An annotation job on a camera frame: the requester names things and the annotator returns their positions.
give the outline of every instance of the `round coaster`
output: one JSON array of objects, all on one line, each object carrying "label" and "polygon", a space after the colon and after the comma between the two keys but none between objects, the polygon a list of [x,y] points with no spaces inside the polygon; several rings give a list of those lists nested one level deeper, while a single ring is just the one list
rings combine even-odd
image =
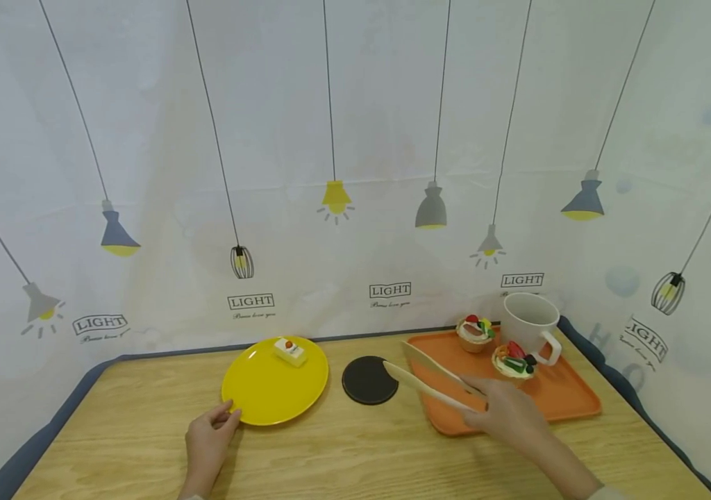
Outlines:
[{"label": "round coaster", "polygon": [[364,356],[350,362],[342,374],[342,388],[350,399],[362,405],[380,405],[397,392],[394,380],[383,368],[383,358]]}]

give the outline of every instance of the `yellow plate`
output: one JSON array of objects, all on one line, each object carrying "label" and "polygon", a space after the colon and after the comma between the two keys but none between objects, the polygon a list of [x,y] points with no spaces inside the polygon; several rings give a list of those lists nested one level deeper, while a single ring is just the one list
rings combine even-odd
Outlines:
[{"label": "yellow plate", "polygon": [[294,368],[272,352],[278,340],[251,346],[237,357],[222,381],[222,399],[242,409],[242,422],[272,426],[292,420],[318,400],[328,383],[328,358],[314,342],[284,337],[306,351],[306,362]]}]

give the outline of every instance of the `pendant lamp drawing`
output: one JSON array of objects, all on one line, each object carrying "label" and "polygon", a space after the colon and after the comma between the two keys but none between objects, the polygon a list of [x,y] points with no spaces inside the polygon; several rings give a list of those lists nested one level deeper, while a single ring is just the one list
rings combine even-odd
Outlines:
[{"label": "pendant lamp drawing", "polygon": [[442,199],[442,189],[436,184],[436,169],[439,165],[439,136],[442,130],[442,101],[444,100],[444,75],[447,65],[447,39],[450,38],[450,4],[447,0],[447,22],[444,29],[444,61],[442,62],[442,85],[439,93],[439,121],[436,125],[436,152],[433,159],[433,180],[425,189],[425,199],[417,209],[415,226],[419,228],[440,228],[447,225],[447,210]]},{"label": "pendant lamp drawing", "polygon": [[108,200],[108,191],[106,189],[105,181],[103,179],[103,172],[101,170],[101,164],[97,159],[97,151],[94,149],[94,142],[92,141],[92,135],[89,133],[89,126],[86,123],[86,116],[83,114],[83,107],[81,106],[81,101],[78,100],[78,92],[75,90],[75,84],[72,83],[72,76],[67,68],[67,62],[64,59],[64,54],[61,52],[61,46],[56,38],[56,32],[53,30],[53,26],[50,23],[50,17],[47,16],[47,11],[44,9],[44,4],[42,0],[39,0],[39,7],[42,9],[42,14],[44,15],[44,20],[47,22],[47,28],[50,30],[50,36],[52,37],[53,43],[56,46],[56,51],[58,52],[59,59],[61,59],[62,68],[64,68],[64,73],[67,75],[67,82],[69,83],[70,89],[72,89],[72,96],[75,98],[75,104],[78,107],[78,114],[81,116],[81,121],[83,123],[83,130],[86,131],[86,138],[89,143],[89,149],[92,150],[92,157],[94,158],[94,167],[97,168],[97,177],[101,181],[101,187],[103,188],[103,216],[106,219],[106,228],[103,233],[103,239],[101,241],[101,247],[106,249],[109,253],[113,253],[118,257],[130,257],[134,253],[139,251],[141,248],[140,244],[137,243],[127,231],[124,230],[122,224],[119,223],[119,212],[114,210],[112,204]]},{"label": "pendant lamp drawing", "polygon": [[601,203],[601,197],[597,193],[597,188],[603,183],[599,180],[598,167],[601,164],[601,158],[603,157],[603,151],[605,151],[605,145],[608,141],[608,135],[610,133],[610,127],[614,124],[614,118],[617,117],[617,111],[619,110],[619,104],[622,102],[622,96],[625,92],[625,86],[628,84],[628,79],[630,78],[630,71],[633,69],[633,63],[636,61],[636,55],[639,53],[639,48],[642,45],[642,39],[644,38],[644,32],[647,29],[647,24],[650,22],[650,16],[653,13],[653,7],[655,7],[655,0],[650,4],[650,10],[647,12],[647,17],[644,20],[644,26],[642,26],[642,32],[639,34],[639,42],[636,42],[636,49],[633,52],[633,57],[630,59],[630,64],[628,65],[628,73],[625,73],[625,79],[622,83],[622,88],[619,90],[619,96],[617,97],[617,104],[614,105],[614,111],[610,115],[610,120],[608,121],[608,128],[606,128],[605,136],[603,137],[603,143],[601,144],[601,151],[597,154],[597,161],[594,163],[594,168],[586,173],[586,176],[580,182],[580,191],[575,195],[566,206],[561,209],[561,213],[566,217],[571,218],[574,221],[591,221],[594,218],[601,217],[605,215],[603,210],[603,204]]},{"label": "pendant lamp drawing", "polygon": [[670,272],[666,273],[658,283],[655,284],[653,293],[650,298],[650,305],[655,307],[655,309],[661,311],[667,316],[670,316],[676,311],[678,305],[680,305],[680,300],[683,298],[683,292],[686,290],[686,279],[683,278],[683,273],[686,272],[688,264],[692,261],[694,257],[694,251],[697,250],[697,246],[701,243],[703,236],[710,224],[711,220],[711,209],[708,218],[706,219],[701,235],[697,237],[697,241],[694,242],[692,251],[689,252],[689,257],[686,262],[683,263],[683,267],[680,272]]},{"label": "pendant lamp drawing", "polygon": [[517,79],[514,81],[514,94],[510,99],[510,111],[508,112],[508,126],[506,127],[506,137],[503,143],[503,156],[501,157],[501,173],[497,177],[497,192],[494,194],[494,210],[492,211],[492,224],[489,225],[489,231],[487,232],[486,238],[483,238],[483,242],[478,247],[477,253],[470,255],[470,258],[476,258],[475,267],[478,267],[483,263],[483,269],[487,269],[490,262],[497,264],[497,255],[505,255],[503,252],[503,246],[494,234],[496,230],[497,222],[497,205],[499,199],[501,199],[501,183],[503,180],[503,170],[505,169],[505,155],[508,150],[508,137],[510,135],[510,125],[512,124],[512,118],[514,117],[514,105],[517,104],[517,89],[519,88],[519,73],[522,69],[522,57],[525,54],[525,38],[528,37],[528,23],[530,21],[530,9],[533,6],[533,0],[528,0],[528,14],[525,15],[525,27],[522,32],[522,43],[519,47],[519,62],[517,63]]},{"label": "pendant lamp drawing", "polygon": [[328,72],[328,117],[331,122],[331,165],[333,166],[333,180],[328,181],[328,187],[325,188],[325,196],[323,196],[322,204],[324,205],[317,211],[317,214],[325,212],[325,221],[328,221],[333,216],[333,221],[336,226],[339,226],[339,216],[345,220],[350,220],[347,211],[355,210],[350,203],[352,200],[344,190],[344,183],[336,179],[336,152],[333,141],[333,100],[331,100],[331,62],[328,54],[328,11],[325,9],[325,0],[322,0],[322,18],[325,26],[325,69]]},{"label": "pendant lamp drawing", "polygon": [[25,335],[29,331],[33,330],[35,327],[33,323],[36,320],[39,320],[39,338],[42,337],[42,333],[44,332],[45,326],[50,326],[51,332],[55,333],[55,320],[51,320],[54,316],[58,319],[64,319],[64,316],[57,312],[57,310],[61,309],[61,307],[65,305],[65,302],[56,299],[55,297],[43,294],[41,290],[39,290],[39,285],[36,285],[34,282],[31,282],[31,280],[28,279],[28,275],[23,272],[22,267],[20,267],[19,263],[17,262],[17,259],[15,259],[12,253],[9,251],[8,247],[3,241],[3,238],[1,237],[1,234],[0,243],[1,247],[3,247],[3,250],[8,255],[8,258],[14,264],[14,267],[17,268],[19,274],[22,276],[22,279],[25,282],[25,284],[22,286],[22,289],[23,291],[25,291],[25,294],[28,295],[28,298],[31,301],[31,304],[28,307],[28,323],[30,324],[28,326],[25,326],[24,330],[19,332],[19,334]]},{"label": "pendant lamp drawing", "polygon": [[236,246],[231,248],[231,269],[239,279],[252,278],[256,269],[250,251],[243,247],[239,241],[239,231],[236,230],[236,219],[233,216],[233,204],[231,203],[231,192],[228,190],[228,178],[225,177],[225,165],[222,161],[222,147],[219,145],[219,135],[217,133],[217,120],[214,118],[214,108],[210,105],[210,95],[208,94],[208,84],[206,83],[205,72],[203,71],[203,58],[201,58],[201,47],[197,43],[197,32],[194,31],[194,18],[192,17],[192,7],[189,0],[186,0],[186,10],[189,14],[189,25],[192,27],[192,39],[194,40],[194,51],[197,52],[197,63],[201,68],[201,78],[203,79],[203,89],[208,102],[208,112],[210,124],[214,128],[214,141],[217,142],[217,157],[219,158],[219,169],[222,172],[222,183],[225,186],[225,198],[228,199],[228,209],[231,213],[231,225],[233,225],[233,236],[236,239]]}]

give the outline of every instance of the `wooden tongs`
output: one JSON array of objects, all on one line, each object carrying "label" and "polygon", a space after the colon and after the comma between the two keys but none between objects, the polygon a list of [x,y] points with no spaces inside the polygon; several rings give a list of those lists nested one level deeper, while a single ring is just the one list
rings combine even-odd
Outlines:
[{"label": "wooden tongs", "polygon": [[[403,352],[406,355],[406,358],[408,358],[409,360],[413,360],[419,363],[420,365],[423,365],[423,367],[425,368],[445,375],[447,378],[451,379],[453,382],[457,383],[471,394],[475,394],[476,396],[483,396],[483,393],[481,393],[480,390],[477,390],[470,384],[465,383],[465,381],[461,380],[458,375],[450,372],[449,369],[442,367],[438,362],[435,361],[435,359],[431,358],[423,351],[420,351],[417,347],[410,345],[408,342],[402,342],[402,346]],[[456,401],[455,399],[452,399],[449,395],[440,393],[438,390],[434,389],[433,387],[430,387],[428,384],[425,384],[424,382],[419,380],[414,374],[398,367],[398,365],[394,365],[390,362],[384,361],[383,367],[386,368],[386,372],[388,372],[388,374],[394,380],[397,380],[397,382],[409,385],[411,388],[419,390],[420,392],[431,396],[431,398],[438,399],[439,401],[444,402],[446,405],[450,405],[457,410],[473,411],[469,406],[464,405],[463,403]]]}]

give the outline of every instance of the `table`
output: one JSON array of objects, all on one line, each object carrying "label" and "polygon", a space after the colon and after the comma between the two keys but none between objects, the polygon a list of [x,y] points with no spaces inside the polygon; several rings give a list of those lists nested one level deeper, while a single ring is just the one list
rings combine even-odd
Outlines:
[{"label": "table", "polygon": [[[320,342],[331,374],[322,397],[286,424],[237,433],[213,499],[560,499],[533,465],[487,436],[445,437],[401,386],[380,406],[341,388],[352,359],[407,367],[412,335]],[[702,483],[561,332],[564,356],[603,402],[598,417],[553,426],[599,479],[636,499],[711,499]],[[174,500],[183,434],[218,404],[239,351],[120,362],[108,368],[47,449],[15,500]]]}]

